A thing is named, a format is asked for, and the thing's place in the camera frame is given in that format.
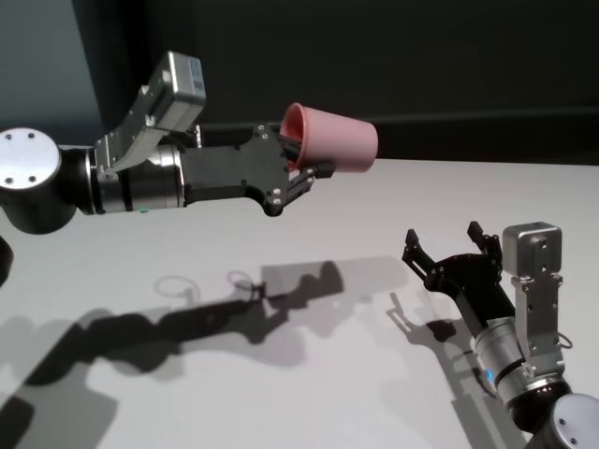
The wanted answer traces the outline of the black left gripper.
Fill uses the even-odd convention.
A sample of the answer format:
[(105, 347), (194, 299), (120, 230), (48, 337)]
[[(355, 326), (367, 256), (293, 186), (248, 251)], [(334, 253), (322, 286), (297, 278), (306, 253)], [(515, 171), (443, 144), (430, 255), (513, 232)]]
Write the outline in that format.
[(331, 178), (332, 163), (302, 168), (288, 180), (287, 161), (296, 164), (301, 143), (266, 125), (258, 125), (252, 137), (236, 146), (188, 148), (181, 154), (184, 205), (199, 201), (247, 197), (268, 216), (311, 191), (317, 179)]

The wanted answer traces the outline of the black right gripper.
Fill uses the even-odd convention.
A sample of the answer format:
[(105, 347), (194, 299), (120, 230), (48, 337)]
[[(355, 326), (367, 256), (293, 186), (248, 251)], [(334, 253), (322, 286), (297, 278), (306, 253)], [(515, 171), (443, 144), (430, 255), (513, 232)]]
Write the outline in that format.
[(482, 254), (459, 254), (436, 262), (422, 249), (416, 231), (409, 229), (402, 261), (427, 290), (449, 296), (471, 334), (479, 335), (490, 320), (514, 317), (515, 308), (501, 286), (499, 237), (485, 234), (479, 222), (469, 223), (467, 235)]

